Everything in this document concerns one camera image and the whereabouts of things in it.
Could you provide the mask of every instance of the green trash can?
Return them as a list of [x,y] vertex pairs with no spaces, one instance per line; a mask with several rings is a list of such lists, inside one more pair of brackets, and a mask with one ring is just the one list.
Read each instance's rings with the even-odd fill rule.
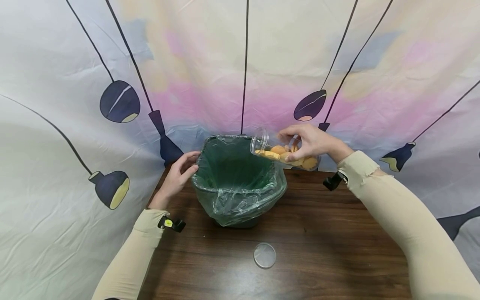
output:
[[212,135],[198,157],[193,187],[204,210],[221,226],[256,224],[254,219],[287,189],[281,165],[252,155],[251,140],[246,135]]

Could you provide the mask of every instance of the container lid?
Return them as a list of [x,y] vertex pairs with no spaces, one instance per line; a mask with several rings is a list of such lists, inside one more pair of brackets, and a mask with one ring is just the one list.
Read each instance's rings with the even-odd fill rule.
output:
[[268,243],[260,243],[255,247],[253,259],[257,266],[262,269],[269,269],[275,264],[276,252],[272,245]]

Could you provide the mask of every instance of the orange cookie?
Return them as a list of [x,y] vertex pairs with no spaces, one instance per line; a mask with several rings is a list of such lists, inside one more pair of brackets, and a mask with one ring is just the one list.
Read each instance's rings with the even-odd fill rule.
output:
[[280,155],[278,155],[277,153],[272,152],[272,151],[256,150],[255,153],[257,153],[260,156],[263,156],[263,157],[266,157],[266,158],[269,158],[269,159],[273,159],[273,160],[279,160],[280,159]]
[[299,160],[294,160],[294,161],[289,161],[288,164],[295,166],[295,167],[301,167],[303,164],[304,158],[300,158]]
[[278,155],[282,155],[285,153],[285,148],[280,145],[273,146],[270,151],[277,153]]
[[280,161],[284,164],[287,164],[287,162],[285,161],[285,158],[288,156],[290,152],[284,152],[280,155]]
[[301,167],[304,168],[305,170],[311,170],[314,167],[316,167],[317,164],[318,164],[318,160],[315,157],[309,157],[303,161]]

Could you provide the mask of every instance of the arm sleeve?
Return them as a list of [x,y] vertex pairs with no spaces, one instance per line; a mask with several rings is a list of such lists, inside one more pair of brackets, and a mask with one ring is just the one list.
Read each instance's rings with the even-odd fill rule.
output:
[[428,208],[379,166],[357,151],[338,164],[348,188],[393,238],[408,262],[414,299],[480,299],[480,285]]
[[96,287],[92,300],[135,300],[144,282],[153,252],[160,242],[163,229],[160,219],[166,210],[144,210],[131,234],[108,266]]

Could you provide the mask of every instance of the lamp illustration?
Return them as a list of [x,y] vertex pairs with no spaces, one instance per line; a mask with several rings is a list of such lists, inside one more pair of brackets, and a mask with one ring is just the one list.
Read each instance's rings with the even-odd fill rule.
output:
[[41,117],[45,122],[50,124],[50,126],[52,126],[56,131],[58,131],[58,133],[60,133],[60,135],[67,142],[68,146],[70,146],[80,164],[85,168],[88,174],[90,174],[88,180],[95,185],[95,192],[99,197],[100,201],[105,204],[106,207],[112,210],[120,205],[122,200],[125,198],[125,195],[127,194],[130,186],[130,179],[125,172],[114,171],[107,175],[103,175],[100,171],[92,172],[87,167],[83,159],[80,157],[70,139],[55,124],[50,122],[47,118],[45,118],[35,110],[23,105],[22,103],[17,102],[9,97],[4,97]]
[[[125,81],[122,80],[114,80],[113,76],[110,72],[110,70],[107,68],[107,65],[105,64],[100,52],[98,51],[97,47],[95,46],[93,40],[90,38],[90,35],[88,34],[87,30],[85,29],[82,21],[76,14],[75,10],[73,7],[70,5],[68,0],[65,0],[67,4],[69,5],[71,11],[75,15],[78,23],[82,27],[83,31],[85,32],[86,36],[88,37],[90,43],[92,44],[93,48],[95,49],[98,57],[100,58],[100,61],[102,62],[105,70],[107,71],[110,79],[112,80],[112,83],[108,85],[108,87],[105,89],[103,92],[101,98],[100,98],[100,112],[102,115],[107,118],[110,121],[117,122],[117,123],[127,123],[132,120],[134,120],[139,114],[140,114],[140,99],[134,90],[134,88],[128,84]],[[112,17],[115,21],[115,24],[117,25],[117,28],[119,30],[119,33],[123,39],[123,42],[125,44],[125,47],[128,50],[128,53],[130,55],[130,58],[132,60],[132,63],[135,67],[135,70],[137,72],[138,78],[140,80],[140,83],[142,85],[143,91],[145,93],[145,98],[147,100],[148,106],[150,108],[150,113],[148,116],[150,117],[150,120],[154,124],[155,128],[158,131],[158,134],[160,135],[160,156],[163,158],[165,161],[165,166],[176,161],[180,156],[183,155],[183,152],[180,150],[180,148],[173,143],[173,141],[167,136],[166,131],[165,131],[165,126],[163,124],[162,116],[160,114],[160,110],[154,110],[152,107],[152,104],[150,102],[150,97],[148,96],[147,90],[145,88],[145,84],[142,78],[142,75],[140,74],[140,70],[138,68],[138,65],[135,61],[135,57],[133,56],[132,50],[130,49],[130,46],[128,45],[127,39],[125,38],[125,35],[123,34],[123,30],[120,26],[120,23],[115,15],[115,12],[113,11],[110,1],[106,0],[107,6],[110,10],[110,13],[112,14]]]
[[375,31],[377,30],[378,26],[380,25],[380,23],[382,22],[382,20],[384,19],[385,15],[387,14],[387,11],[390,9],[390,5],[392,5],[392,2],[393,0],[390,0],[390,2],[388,3],[387,7],[385,8],[385,11],[384,13],[382,14],[382,17],[380,18],[380,20],[378,21],[377,25],[375,26],[375,28],[373,29],[372,33],[370,34],[370,36],[367,38],[367,40],[365,41],[365,44],[363,44],[362,48],[360,49],[360,51],[358,52],[357,56],[355,57],[355,59],[353,60],[352,64],[350,65],[350,68],[348,69],[347,73],[345,74],[345,76],[343,77],[342,81],[340,82],[340,86],[338,87],[338,89],[336,90],[336,93],[335,93],[335,96],[333,97],[333,100],[332,100],[332,103],[330,104],[330,108],[328,109],[328,112],[327,112],[327,115],[325,116],[325,120],[323,121],[323,123],[320,123],[318,125],[318,128],[320,130],[323,130],[323,131],[326,131],[328,129],[328,127],[330,126],[330,123],[327,122],[328,121],[328,117],[330,116],[330,112],[332,111],[332,108],[333,108],[333,105],[336,101],[336,98],[338,96],[338,93],[340,92],[340,89],[342,88],[343,86],[343,83],[345,82],[347,76],[350,74],[350,72],[352,71],[353,69],[353,65],[355,64],[355,62],[357,61],[358,57],[360,56],[360,53],[363,51],[363,49],[365,48],[365,46],[367,45],[368,41],[370,41],[371,37],[373,36],[373,34],[375,33]]
[[415,142],[406,143],[403,147],[386,154],[380,160],[387,163],[392,171],[400,172],[403,165],[412,156],[412,149],[415,145],[417,145]]
[[447,111],[445,111],[441,116],[439,116],[432,124],[430,124],[424,131],[422,131],[416,138],[413,139],[412,142],[406,143],[403,147],[398,148],[392,152],[385,154],[381,161],[388,164],[390,170],[393,172],[400,172],[408,161],[408,159],[412,156],[412,149],[417,145],[416,140],[421,137],[428,129],[430,129],[436,122],[438,122],[441,118],[443,118],[447,113],[449,113],[466,95],[468,95],[478,84],[480,84],[480,80],[477,81],[463,96],[460,97]]
[[[327,98],[327,91],[324,90],[324,86],[325,86],[325,83],[327,82],[330,72],[332,71],[333,65],[335,64],[335,60],[338,56],[338,53],[342,48],[343,41],[345,40],[345,36],[347,35],[348,28],[350,27],[350,22],[352,21],[353,13],[355,12],[357,3],[358,3],[358,0],[355,0],[355,3],[353,3],[352,12],[350,13],[347,26],[345,27],[345,31],[343,33],[342,39],[340,40],[340,44],[338,45],[338,49],[336,50],[335,57],[333,58],[332,64],[330,65],[330,69],[328,70],[327,76],[325,77],[324,83],[322,84],[320,91],[311,93],[310,95],[306,96],[304,99],[302,99],[302,101],[300,101],[297,104],[297,107],[295,107],[295,110],[293,111],[293,117],[295,118],[295,120],[302,121],[302,122],[310,121],[311,119],[315,118],[320,112],[320,110],[322,110],[322,108],[324,107],[325,100]],[[323,131],[326,131],[329,124],[328,125],[325,125],[325,124],[326,123],[321,123],[318,128],[320,128]]]
[[480,206],[475,207],[474,209],[456,216],[447,216],[444,218],[439,218],[437,221],[447,232],[448,236],[455,240],[460,228],[469,220],[480,216]]
[[303,122],[310,121],[322,110],[326,98],[327,91],[325,90],[311,93],[297,104],[293,112],[293,117],[295,120]]
[[144,81],[142,79],[142,75],[140,74],[140,70],[138,69],[137,62],[135,61],[135,57],[133,57],[132,50],[130,49],[130,46],[128,45],[127,39],[125,38],[125,35],[123,34],[123,30],[120,26],[120,23],[117,19],[117,16],[115,15],[115,12],[113,11],[112,6],[110,5],[109,0],[105,0],[105,2],[108,5],[108,9],[110,10],[110,13],[112,14],[113,20],[115,21],[115,24],[117,25],[117,28],[120,32],[121,38],[123,39],[123,43],[125,43],[125,47],[128,50],[128,53],[130,55],[130,58],[132,60],[132,63],[135,67],[135,70],[137,71],[138,79],[140,80],[140,83],[142,84],[142,88],[145,93],[145,97],[148,102],[148,106],[150,108],[150,113],[148,116],[150,117],[150,120],[152,120],[152,123],[155,125],[156,130],[158,131],[158,134],[160,134],[160,156],[164,159],[165,161],[165,166],[168,164],[177,161],[177,159],[180,158],[180,156],[183,155],[183,152],[178,148],[177,145],[167,136],[167,133],[165,132],[165,126],[163,124],[162,120],[162,115],[160,114],[160,110],[153,110],[152,103],[150,102],[150,98],[148,97],[147,89],[145,88]]

